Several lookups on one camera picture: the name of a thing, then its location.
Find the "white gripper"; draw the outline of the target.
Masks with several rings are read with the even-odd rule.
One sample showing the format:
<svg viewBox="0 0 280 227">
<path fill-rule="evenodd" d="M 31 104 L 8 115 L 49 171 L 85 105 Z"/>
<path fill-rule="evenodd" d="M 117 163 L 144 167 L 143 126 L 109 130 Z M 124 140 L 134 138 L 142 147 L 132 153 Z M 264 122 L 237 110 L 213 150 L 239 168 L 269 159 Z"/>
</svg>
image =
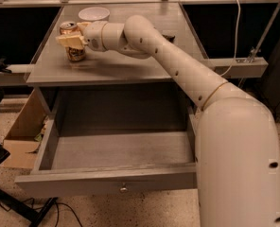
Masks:
<svg viewBox="0 0 280 227">
<path fill-rule="evenodd" d="M 82 50 L 88 45 L 93 51 L 104 52 L 106 50 L 102 32 L 103 28 L 108 24 L 107 21 L 95 21 L 95 22 L 78 22 L 77 27 L 79 32 L 83 32 L 83 36 L 80 34 L 65 34 L 58 36 L 56 41 L 63 47 L 70 47 L 77 50 Z"/>
</svg>

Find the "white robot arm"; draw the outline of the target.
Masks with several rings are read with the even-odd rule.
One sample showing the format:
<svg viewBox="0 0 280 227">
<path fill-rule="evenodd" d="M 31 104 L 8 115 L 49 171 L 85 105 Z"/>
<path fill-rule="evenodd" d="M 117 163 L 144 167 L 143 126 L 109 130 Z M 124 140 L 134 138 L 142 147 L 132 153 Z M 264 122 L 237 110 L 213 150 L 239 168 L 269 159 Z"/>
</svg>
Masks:
<svg viewBox="0 0 280 227">
<path fill-rule="evenodd" d="M 84 22 L 64 47 L 157 60 L 200 108 L 195 153 L 201 227 L 280 227 L 280 144 L 270 110 L 169 42 L 145 17 Z"/>
</svg>

